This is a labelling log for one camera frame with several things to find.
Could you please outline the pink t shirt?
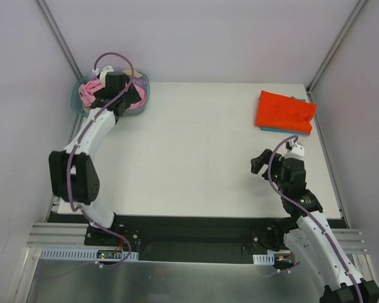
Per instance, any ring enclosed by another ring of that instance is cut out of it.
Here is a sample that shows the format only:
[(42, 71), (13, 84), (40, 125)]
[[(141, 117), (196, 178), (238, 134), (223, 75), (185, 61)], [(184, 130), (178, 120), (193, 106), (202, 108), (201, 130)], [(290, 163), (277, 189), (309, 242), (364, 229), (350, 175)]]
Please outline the pink t shirt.
[[(146, 91), (142, 90), (140, 87), (136, 86), (134, 83), (133, 83), (133, 86), (135, 87), (136, 91), (141, 97), (141, 100), (135, 104), (132, 104), (129, 107), (129, 110), (139, 109), (140, 107), (144, 106), (145, 101), (146, 101)], [(103, 86), (100, 84), (99, 80), (92, 80), (92, 81), (89, 81), (87, 84), (80, 85), (80, 87), (78, 88), (78, 94), (83, 104), (84, 112), (88, 113), (90, 111), (90, 106), (95, 100), (94, 93), (99, 91), (102, 88)]]

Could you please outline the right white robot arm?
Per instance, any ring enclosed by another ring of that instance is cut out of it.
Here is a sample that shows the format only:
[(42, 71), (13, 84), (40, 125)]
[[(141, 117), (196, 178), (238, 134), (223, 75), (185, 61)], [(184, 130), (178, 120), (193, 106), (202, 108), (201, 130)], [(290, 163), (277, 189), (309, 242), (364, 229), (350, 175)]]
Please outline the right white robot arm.
[(304, 162), (266, 149), (251, 159), (251, 173), (268, 168), (263, 178), (280, 193), (288, 217), (275, 220), (258, 242), (272, 251), (288, 249), (310, 271), (320, 302), (378, 302), (379, 287), (356, 269), (332, 232), (317, 197), (306, 187)]

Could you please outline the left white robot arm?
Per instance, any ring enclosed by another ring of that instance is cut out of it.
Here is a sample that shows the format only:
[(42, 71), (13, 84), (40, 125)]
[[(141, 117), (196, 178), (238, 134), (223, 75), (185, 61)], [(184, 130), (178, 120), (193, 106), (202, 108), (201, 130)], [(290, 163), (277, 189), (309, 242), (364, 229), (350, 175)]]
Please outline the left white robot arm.
[(87, 120), (63, 150), (50, 153), (49, 170), (53, 195), (68, 202), (72, 211), (82, 212), (91, 226), (100, 229), (99, 238), (113, 246), (121, 231), (113, 225), (114, 213), (99, 203), (100, 180), (93, 157), (105, 135), (141, 97), (133, 78), (123, 72), (101, 72), (100, 80), (103, 88), (94, 93)]

